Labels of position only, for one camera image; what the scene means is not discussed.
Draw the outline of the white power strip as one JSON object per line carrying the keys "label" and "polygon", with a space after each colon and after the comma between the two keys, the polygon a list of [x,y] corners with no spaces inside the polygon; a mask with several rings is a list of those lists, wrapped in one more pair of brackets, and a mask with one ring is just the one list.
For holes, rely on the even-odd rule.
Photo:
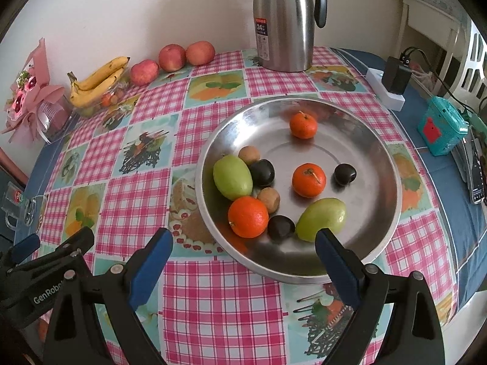
{"label": "white power strip", "polygon": [[381,70],[369,68],[366,72],[366,81],[385,108],[401,111],[405,104],[405,98],[403,95],[394,94],[386,90],[382,83],[383,74],[384,72]]}

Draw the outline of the white wooden chair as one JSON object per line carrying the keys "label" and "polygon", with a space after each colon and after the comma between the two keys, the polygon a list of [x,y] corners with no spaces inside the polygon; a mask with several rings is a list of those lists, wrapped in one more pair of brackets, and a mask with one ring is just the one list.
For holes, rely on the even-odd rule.
{"label": "white wooden chair", "polygon": [[486,103],[486,42],[474,22],[462,25],[454,16],[421,0],[403,0],[395,53],[401,51],[406,28],[427,37],[445,52],[438,65],[443,80],[453,74],[450,91],[476,109]]}

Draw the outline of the red apple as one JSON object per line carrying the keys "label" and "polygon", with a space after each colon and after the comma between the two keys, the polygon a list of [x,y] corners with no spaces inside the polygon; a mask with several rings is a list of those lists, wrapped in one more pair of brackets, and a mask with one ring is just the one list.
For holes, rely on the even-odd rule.
{"label": "red apple", "polygon": [[186,50],[179,44],[168,44],[159,51],[159,66],[167,73],[173,73],[186,64]]}
{"label": "red apple", "polygon": [[186,58],[189,64],[201,66],[208,64],[215,57],[215,48],[209,41],[201,40],[190,44],[186,49]]}

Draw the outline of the pink checkered tablecloth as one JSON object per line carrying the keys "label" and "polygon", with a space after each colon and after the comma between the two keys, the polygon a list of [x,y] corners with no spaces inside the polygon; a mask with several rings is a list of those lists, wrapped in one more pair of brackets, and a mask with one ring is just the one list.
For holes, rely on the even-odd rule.
{"label": "pink checkered tablecloth", "polygon": [[318,222],[385,271],[427,279],[439,321],[457,283],[434,192],[413,143],[360,76],[320,47],[306,73],[258,67],[253,50],[165,74],[81,121],[47,167],[41,255],[80,228],[94,274],[159,227],[173,236],[137,314],[171,364],[302,364],[324,358],[352,316],[324,272]]}

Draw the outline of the orange tangerine in tray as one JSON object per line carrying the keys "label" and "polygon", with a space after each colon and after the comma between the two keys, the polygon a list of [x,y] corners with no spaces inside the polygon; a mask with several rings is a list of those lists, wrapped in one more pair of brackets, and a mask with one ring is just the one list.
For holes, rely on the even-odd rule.
{"label": "orange tangerine in tray", "polygon": [[326,182],[324,170],[314,163],[298,166],[291,179],[294,192],[307,199],[313,199],[320,195],[324,191]]}

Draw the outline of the round steel tray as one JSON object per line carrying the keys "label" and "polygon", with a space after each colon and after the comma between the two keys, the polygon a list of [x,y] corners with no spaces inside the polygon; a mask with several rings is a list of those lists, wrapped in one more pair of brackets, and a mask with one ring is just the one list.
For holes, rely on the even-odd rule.
{"label": "round steel tray", "polygon": [[401,214],[401,182],[384,141],[350,111],[274,97],[221,123],[196,166],[205,226],[223,250],[283,283],[326,283],[316,254],[328,228],[370,263]]}

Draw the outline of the green jujube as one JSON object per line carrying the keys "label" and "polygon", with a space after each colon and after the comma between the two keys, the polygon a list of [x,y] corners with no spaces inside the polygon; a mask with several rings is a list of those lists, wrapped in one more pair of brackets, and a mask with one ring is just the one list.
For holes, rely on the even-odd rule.
{"label": "green jujube", "polygon": [[234,201],[252,194],[253,179],[245,162],[235,155],[221,157],[213,166],[213,180],[219,192]]}
{"label": "green jujube", "polygon": [[314,242],[320,229],[328,228],[338,234],[347,220],[347,206],[336,198],[324,198],[313,202],[301,214],[296,224],[296,234],[305,242]]}

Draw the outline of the glass mug red logo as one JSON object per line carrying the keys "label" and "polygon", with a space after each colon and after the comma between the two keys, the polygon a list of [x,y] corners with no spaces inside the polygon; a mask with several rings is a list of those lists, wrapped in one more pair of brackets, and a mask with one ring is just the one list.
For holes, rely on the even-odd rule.
{"label": "glass mug red logo", "polygon": [[16,231],[19,223],[27,227],[34,222],[37,210],[48,200],[45,194],[26,197],[22,189],[9,182],[1,199],[1,211],[8,229]]}

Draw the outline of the dark chestnut bottom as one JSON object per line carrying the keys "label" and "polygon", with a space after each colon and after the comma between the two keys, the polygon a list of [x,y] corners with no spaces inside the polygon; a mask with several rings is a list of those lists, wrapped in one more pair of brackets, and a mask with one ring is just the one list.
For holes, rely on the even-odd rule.
{"label": "dark chestnut bottom", "polygon": [[294,222],[286,216],[275,215],[268,221],[267,233],[274,242],[281,242],[295,233]]}

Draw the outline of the orange tangerine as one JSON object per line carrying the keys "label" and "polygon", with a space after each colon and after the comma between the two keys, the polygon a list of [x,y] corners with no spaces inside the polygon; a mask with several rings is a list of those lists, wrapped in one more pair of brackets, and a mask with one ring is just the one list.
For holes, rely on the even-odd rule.
{"label": "orange tangerine", "polygon": [[289,126],[291,134],[303,140],[313,138],[318,131],[317,120],[303,111],[299,111],[292,116]]}
{"label": "orange tangerine", "polygon": [[291,179],[294,192],[307,199],[313,199],[320,195],[324,191],[326,182],[324,170],[314,163],[298,166]]}
{"label": "orange tangerine", "polygon": [[237,236],[253,239],[266,230],[269,214],[266,206],[260,200],[251,196],[243,196],[231,203],[227,219]]}

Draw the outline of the red apple middle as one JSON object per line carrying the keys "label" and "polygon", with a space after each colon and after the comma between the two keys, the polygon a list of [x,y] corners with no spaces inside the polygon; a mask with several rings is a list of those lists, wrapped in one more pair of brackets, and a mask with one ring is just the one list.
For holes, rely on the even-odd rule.
{"label": "red apple middle", "polygon": [[179,44],[168,44],[159,51],[159,66],[167,73],[173,73],[186,64],[186,50]]}

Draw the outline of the red apple nearest bananas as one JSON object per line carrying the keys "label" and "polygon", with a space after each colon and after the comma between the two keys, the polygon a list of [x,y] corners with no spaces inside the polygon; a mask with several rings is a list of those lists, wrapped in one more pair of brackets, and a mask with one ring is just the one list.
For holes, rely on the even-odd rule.
{"label": "red apple nearest bananas", "polygon": [[130,81],[136,86],[145,86],[159,75],[159,65],[152,59],[145,59],[135,64],[130,70]]}

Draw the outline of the brown longan fruit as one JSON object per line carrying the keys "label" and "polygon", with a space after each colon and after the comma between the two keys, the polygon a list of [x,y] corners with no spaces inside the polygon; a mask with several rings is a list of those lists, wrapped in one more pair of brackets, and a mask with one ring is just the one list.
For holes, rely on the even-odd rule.
{"label": "brown longan fruit", "polygon": [[247,165],[250,166],[261,159],[259,150],[251,145],[245,146],[239,150],[239,158]]}

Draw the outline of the black power adapter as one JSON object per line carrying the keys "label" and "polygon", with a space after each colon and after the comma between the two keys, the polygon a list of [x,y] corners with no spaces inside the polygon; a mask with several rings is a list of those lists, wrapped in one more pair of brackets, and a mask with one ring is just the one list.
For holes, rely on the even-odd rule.
{"label": "black power adapter", "polygon": [[381,83],[389,93],[403,95],[411,76],[412,70],[407,64],[390,56],[386,61]]}

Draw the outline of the green jujube right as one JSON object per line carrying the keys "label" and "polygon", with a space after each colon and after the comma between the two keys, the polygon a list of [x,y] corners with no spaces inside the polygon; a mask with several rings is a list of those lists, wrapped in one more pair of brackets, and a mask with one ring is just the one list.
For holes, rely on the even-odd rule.
{"label": "green jujube right", "polygon": [[320,229],[328,228],[338,234],[347,220],[347,206],[336,198],[324,198],[313,202],[301,214],[296,224],[296,234],[305,242],[314,242]]}

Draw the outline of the dark chestnut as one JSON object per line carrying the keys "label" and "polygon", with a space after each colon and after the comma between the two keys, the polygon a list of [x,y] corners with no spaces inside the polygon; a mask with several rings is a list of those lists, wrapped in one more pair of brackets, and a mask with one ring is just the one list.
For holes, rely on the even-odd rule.
{"label": "dark chestnut", "polygon": [[275,215],[268,221],[267,233],[274,242],[281,242],[295,233],[294,222],[286,216]]}
{"label": "dark chestnut", "polygon": [[334,180],[338,186],[346,187],[357,178],[357,170],[348,163],[338,164],[334,169]]}
{"label": "dark chestnut", "polygon": [[270,161],[261,159],[248,167],[253,183],[257,187],[271,186],[275,179],[275,169]]}

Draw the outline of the green jujube left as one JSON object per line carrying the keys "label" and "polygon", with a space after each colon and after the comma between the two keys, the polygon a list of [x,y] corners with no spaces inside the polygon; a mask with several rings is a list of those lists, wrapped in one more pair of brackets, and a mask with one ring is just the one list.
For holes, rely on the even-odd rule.
{"label": "green jujube left", "polygon": [[252,194],[253,179],[245,162],[235,155],[221,157],[213,166],[213,180],[219,192],[234,201]]}

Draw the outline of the red apple farthest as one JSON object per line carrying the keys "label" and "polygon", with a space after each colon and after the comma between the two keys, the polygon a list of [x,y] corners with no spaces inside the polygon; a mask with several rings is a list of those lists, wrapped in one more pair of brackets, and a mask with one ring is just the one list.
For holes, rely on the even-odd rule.
{"label": "red apple farthest", "polygon": [[201,66],[208,64],[215,57],[215,48],[209,41],[201,40],[190,44],[186,49],[186,58],[189,64]]}

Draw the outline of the clear plastic fruit container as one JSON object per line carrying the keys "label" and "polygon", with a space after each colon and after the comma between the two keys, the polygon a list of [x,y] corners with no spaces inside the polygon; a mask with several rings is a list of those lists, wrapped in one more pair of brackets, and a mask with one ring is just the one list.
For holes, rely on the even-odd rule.
{"label": "clear plastic fruit container", "polygon": [[105,92],[95,101],[91,101],[86,106],[74,107],[73,109],[81,117],[91,118],[100,111],[122,102],[125,94],[129,90],[129,87],[129,81],[122,78],[118,83],[114,84],[107,92]]}

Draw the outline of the black remote control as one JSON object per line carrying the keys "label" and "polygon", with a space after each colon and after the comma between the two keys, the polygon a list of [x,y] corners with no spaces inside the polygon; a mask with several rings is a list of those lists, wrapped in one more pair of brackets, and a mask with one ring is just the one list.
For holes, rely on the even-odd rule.
{"label": "black remote control", "polygon": [[462,140],[465,154],[466,183],[470,193],[471,202],[480,204],[485,199],[485,184],[480,157],[476,146],[476,138],[471,129]]}

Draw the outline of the yellow banana bunch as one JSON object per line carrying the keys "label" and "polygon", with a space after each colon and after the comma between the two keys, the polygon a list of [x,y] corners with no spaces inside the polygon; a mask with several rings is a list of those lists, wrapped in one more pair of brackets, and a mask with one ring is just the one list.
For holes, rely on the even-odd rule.
{"label": "yellow banana bunch", "polygon": [[75,108],[84,108],[101,98],[117,84],[129,61],[128,56],[114,58],[82,81],[79,81],[73,72],[67,73],[71,86],[71,105]]}

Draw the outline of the teal box red label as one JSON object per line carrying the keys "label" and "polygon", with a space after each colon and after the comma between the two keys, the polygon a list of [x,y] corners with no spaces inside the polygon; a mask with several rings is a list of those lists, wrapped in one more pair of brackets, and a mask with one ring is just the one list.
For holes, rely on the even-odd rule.
{"label": "teal box red label", "polygon": [[464,137],[469,124],[460,112],[446,99],[433,96],[417,126],[429,152],[435,157],[451,152]]}

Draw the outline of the stainless steel thermos jug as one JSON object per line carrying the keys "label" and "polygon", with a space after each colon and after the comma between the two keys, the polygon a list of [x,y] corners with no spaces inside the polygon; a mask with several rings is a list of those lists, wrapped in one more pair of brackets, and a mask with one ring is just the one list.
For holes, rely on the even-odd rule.
{"label": "stainless steel thermos jug", "polygon": [[311,67],[314,28],[327,22],[328,0],[254,0],[259,64],[283,72]]}

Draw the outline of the pink flower bouquet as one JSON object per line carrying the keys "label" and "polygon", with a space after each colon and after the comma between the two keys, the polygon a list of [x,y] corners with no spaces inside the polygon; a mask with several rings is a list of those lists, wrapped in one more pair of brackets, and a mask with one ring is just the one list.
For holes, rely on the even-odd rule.
{"label": "pink flower bouquet", "polygon": [[62,85],[50,82],[45,39],[40,39],[11,84],[12,97],[5,103],[9,142],[30,146],[37,139],[51,143],[68,126],[71,109]]}

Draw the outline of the brown longan in tray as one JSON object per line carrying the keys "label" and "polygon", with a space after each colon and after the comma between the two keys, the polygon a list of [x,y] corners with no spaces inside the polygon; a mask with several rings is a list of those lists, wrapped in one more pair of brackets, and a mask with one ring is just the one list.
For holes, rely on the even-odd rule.
{"label": "brown longan in tray", "polygon": [[280,206],[281,197],[279,193],[271,187],[262,189],[257,196],[265,206],[269,214],[273,214]]}

